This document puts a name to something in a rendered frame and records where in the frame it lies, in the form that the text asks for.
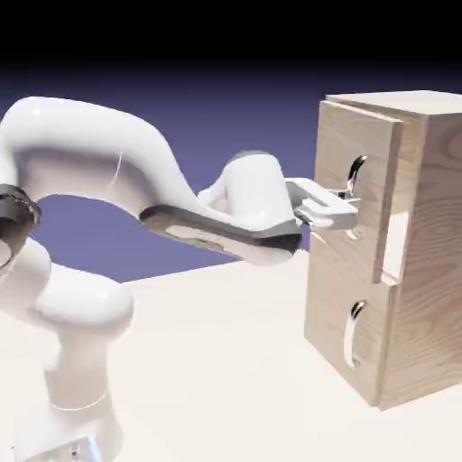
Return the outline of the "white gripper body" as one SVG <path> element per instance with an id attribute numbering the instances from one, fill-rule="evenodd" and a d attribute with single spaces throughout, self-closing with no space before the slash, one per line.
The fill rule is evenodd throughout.
<path id="1" fill-rule="evenodd" d="M 336 190 L 306 178 L 292 179 L 292 209 L 295 217 L 311 228 L 348 230 L 358 221 L 357 208 Z"/>

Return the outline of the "light wood cabinet door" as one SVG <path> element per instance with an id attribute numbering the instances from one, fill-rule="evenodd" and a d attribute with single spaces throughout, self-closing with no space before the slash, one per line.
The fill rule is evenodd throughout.
<path id="1" fill-rule="evenodd" d="M 398 289 L 397 281 L 383 275 L 379 282 L 353 258 L 336 252 L 317 236 L 310 241 L 305 338 L 371 406 L 378 406 Z M 358 300 L 367 304 L 359 315 L 354 353 L 359 361 L 351 370 L 343 355 L 347 315 Z"/>
<path id="2" fill-rule="evenodd" d="M 354 161 L 361 156 L 365 161 L 353 188 L 358 200 L 353 234 L 321 230 L 310 252 L 331 252 L 368 282 L 381 279 L 401 138 L 398 119 L 327 100 L 319 104 L 314 180 L 326 189 L 345 190 Z"/>

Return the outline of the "light wood cabinet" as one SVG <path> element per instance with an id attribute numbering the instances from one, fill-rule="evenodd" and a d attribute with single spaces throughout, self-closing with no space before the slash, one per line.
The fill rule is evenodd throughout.
<path id="1" fill-rule="evenodd" d="M 402 121 L 381 274 L 398 284 L 376 406 L 387 410 L 462 383 L 462 95 L 324 100 Z"/>

